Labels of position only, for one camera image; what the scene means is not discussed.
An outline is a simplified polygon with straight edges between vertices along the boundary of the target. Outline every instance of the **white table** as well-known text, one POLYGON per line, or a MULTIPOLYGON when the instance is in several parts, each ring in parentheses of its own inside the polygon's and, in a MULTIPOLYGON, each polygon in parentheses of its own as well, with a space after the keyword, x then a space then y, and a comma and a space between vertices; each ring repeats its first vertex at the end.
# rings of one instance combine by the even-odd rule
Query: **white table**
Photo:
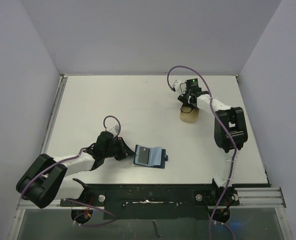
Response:
MULTIPOLYGON (((195 76, 172 76, 171 81, 192 78, 195 76)), ((234 76, 205 79, 214 97, 245 110, 234 76)), ((200 79, 199 85, 204 88, 200 79)), ((110 158, 97 170, 69 178, 87 184, 210 184, 216 164, 223 157, 223 150, 214 141, 214 117, 201 111, 196 123, 185 123, 179 118, 180 106, 164 75, 70 75, 47 153, 53 157, 76 154, 81 147, 96 142, 104 130, 104 117, 114 115, 122 124, 120 136, 131 149, 136 144, 166 149, 169 161, 165 169, 134 165, 133 158, 110 158)), ((249 139, 240 151, 234 180, 238 184, 266 184, 247 114, 245 117, 249 139)), ((107 125, 114 126, 114 120, 107 120, 107 125)))

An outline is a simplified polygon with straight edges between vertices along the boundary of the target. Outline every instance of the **metal frame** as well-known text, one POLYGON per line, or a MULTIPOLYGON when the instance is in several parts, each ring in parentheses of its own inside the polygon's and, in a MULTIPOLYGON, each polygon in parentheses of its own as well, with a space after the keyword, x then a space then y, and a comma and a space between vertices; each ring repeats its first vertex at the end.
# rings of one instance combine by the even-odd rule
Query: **metal frame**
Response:
MULTIPOLYGON (((41 148, 41 153, 45 153, 48 149, 51 134, 54 128, 56 117, 59 111, 59 106, 64 93, 69 75, 61 75, 60 81, 50 114, 49 123, 45 133, 44 141, 41 148)), ((292 240, 290 226, 288 224, 285 210, 286 204, 280 187, 249 187, 249 188, 236 188, 239 194, 239 206, 231 206, 231 208, 275 208, 280 227, 285 240, 292 240)), ((82 206, 74 207, 61 207, 60 200, 53 201, 45 209, 84 209, 82 206)), ((25 210, 39 209, 35 204, 26 200, 19 200, 16 213, 10 228, 8 240, 17 240, 21 228, 22 220, 25 210)))

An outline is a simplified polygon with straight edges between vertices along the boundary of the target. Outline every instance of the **gray wall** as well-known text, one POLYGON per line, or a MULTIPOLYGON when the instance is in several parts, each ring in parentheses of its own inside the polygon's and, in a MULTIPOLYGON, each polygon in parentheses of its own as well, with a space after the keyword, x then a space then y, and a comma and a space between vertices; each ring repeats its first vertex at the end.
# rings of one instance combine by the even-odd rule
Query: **gray wall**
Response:
POLYGON ((16 182, 41 149, 59 75, 19 0, 0 0, 0 239, 18 203, 16 182))
POLYGON ((296 0, 280 4, 241 72, 240 88, 296 240, 296 0))
POLYGON ((22 0, 60 73, 239 74, 280 0, 22 0))

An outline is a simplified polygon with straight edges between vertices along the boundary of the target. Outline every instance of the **wall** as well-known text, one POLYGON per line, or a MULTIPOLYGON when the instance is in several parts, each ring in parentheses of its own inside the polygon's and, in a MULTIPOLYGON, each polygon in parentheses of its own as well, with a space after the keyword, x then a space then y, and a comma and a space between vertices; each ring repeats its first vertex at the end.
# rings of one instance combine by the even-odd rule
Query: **wall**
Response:
POLYGON ((60 73, 160 74, 181 64, 230 75, 240 73, 280 0, 22 2, 60 73))
POLYGON ((38 155, 58 71, 18 0, 0 0, 0 239, 18 203, 15 185, 38 155))
POLYGON ((241 72, 240 88, 296 240, 296 0, 280 4, 241 72))

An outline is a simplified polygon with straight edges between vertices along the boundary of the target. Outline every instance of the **purple cable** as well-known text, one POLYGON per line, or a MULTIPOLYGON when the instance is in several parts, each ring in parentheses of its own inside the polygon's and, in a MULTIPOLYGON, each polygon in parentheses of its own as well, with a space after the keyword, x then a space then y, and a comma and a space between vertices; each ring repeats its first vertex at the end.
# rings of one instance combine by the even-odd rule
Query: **purple cable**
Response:
POLYGON ((108 118, 113 118, 113 119, 115 119, 115 120, 118 122, 118 124, 119 124, 119 131, 118 131, 117 135, 114 137, 114 138, 116 139, 116 138, 119 136, 120 132, 121 132, 121 123, 120 123, 120 121, 118 120, 118 118, 116 118, 115 116, 113 116, 113 115, 108 115, 108 116, 106 116, 106 117, 104 118, 104 120, 103 120, 103 126, 104 126, 105 129, 107 129, 107 127, 106 127, 106 120, 107 120, 108 118))
MULTIPOLYGON (((78 204, 78 205, 81 205, 81 206, 85 206, 85 207, 88 207, 88 208, 92 208, 92 209, 96 209, 98 211, 101 211, 101 212, 104 212, 106 214, 109 214, 110 216, 113 216, 114 219, 112 220, 109 220, 109 221, 106 221, 106 222, 103 222, 103 223, 98 223, 98 224, 80 224, 80 226, 82 227, 100 227, 100 226, 103 226, 103 225, 107 225, 107 224, 110 224, 114 221, 117 220, 117 216, 105 209, 101 209, 99 207, 96 207, 96 206, 92 206, 92 205, 88 205, 88 204, 85 204, 85 203, 82 203, 82 202, 79 202, 79 201, 75 201, 75 200, 72 200, 72 199, 66 199, 66 201, 68 202, 71 202, 71 203, 74 203, 74 204, 78 204)), ((84 215, 83 213, 82 214, 79 214, 77 215, 73 220, 76 221, 76 219, 80 216, 84 215)))
POLYGON ((43 175, 44 173, 46 173, 47 171, 49 171, 50 169, 54 168, 55 166, 63 163, 63 162, 66 162, 66 161, 69 161, 69 160, 73 160, 73 159, 76 159, 80 156, 80 154, 82 153, 83 150, 87 149, 86 147, 83 147, 82 149, 80 149, 78 155, 76 156, 73 156, 73 157, 69 157, 69 158, 65 158, 61 161, 58 161, 56 163, 54 163, 53 165, 47 167, 45 170, 42 170, 40 173, 38 173, 28 184, 27 186, 22 190, 21 192, 21 198, 23 199, 24 198, 24 195, 26 194, 27 190, 29 189, 29 187, 31 186, 31 184, 33 184, 41 175, 43 175))
POLYGON ((211 227, 212 227, 213 216, 214 216, 214 213, 215 213, 215 211, 217 210, 217 208, 218 208, 218 206, 219 206, 219 204, 220 204, 220 202, 221 202, 221 200, 222 200, 222 198, 223 198, 224 194, 226 193, 227 188, 228 188, 228 186, 229 186, 230 178, 231 178, 231 176, 232 176, 232 172, 233 172, 234 159, 235 159, 236 154, 237 154, 237 145, 236 145, 235 141, 233 140, 231 134, 230 134, 229 131, 227 130, 227 128, 224 126, 224 124, 221 122, 221 120, 219 119, 219 117, 216 115, 216 112, 214 111, 213 106, 212 106, 213 96, 212 96, 212 93, 211 93, 211 91, 210 91, 210 88, 209 88, 207 82, 204 80, 204 78, 203 78, 203 77, 202 77, 202 76, 201 76, 196 70, 194 70, 194 69, 192 69, 192 68, 190 68, 190 67, 188 67, 188 66, 182 66, 182 65, 174 66, 173 68, 171 68, 171 69, 169 70, 168 75, 167 75, 167 83, 168 83, 169 88, 170 88, 172 91, 175 92, 175 89, 174 89, 173 87, 171 87, 171 85, 170 85, 170 83, 169 83, 169 76, 170 76, 170 72, 171 72, 173 69, 176 69, 176 68, 188 69, 188 70, 194 72, 196 75, 198 75, 198 76, 201 78, 201 80, 203 81, 203 83, 204 83, 204 85, 206 86, 206 88, 207 88, 207 90, 208 90, 208 92, 209 92, 209 95, 210 95, 210 109, 211 109, 211 112, 213 113, 214 118, 218 121, 218 123, 220 124, 220 126, 223 128, 223 130, 224 130, 224 131, 226 132, 226 134, 228 135, 228 137, 229 137, 229 139, 230 139, 230 141, 231 141, 231 143, 232 143, 232 145, 233 145, 233 147, 234 147, 234 153, 233 153, 233 155, 232 155, 232 159, 231 159, 231 168, 230 168, 230 172, 229 172, 229 177, 228 177, 227 183, 226 183, 226 185, 225 185, 225 187, 224 187, 224 189, 223 189, 223 192, 222 192, 221 196, 219 197, 219 200, 218 200, 216 206, 215 206, 214 209, 213 209, 213 212, 212 212, 212 214, 211 214, 210 221, 209 221, 209 238, 210 238, 210 240, 212 240, 212 236, 211 236, 211 227))

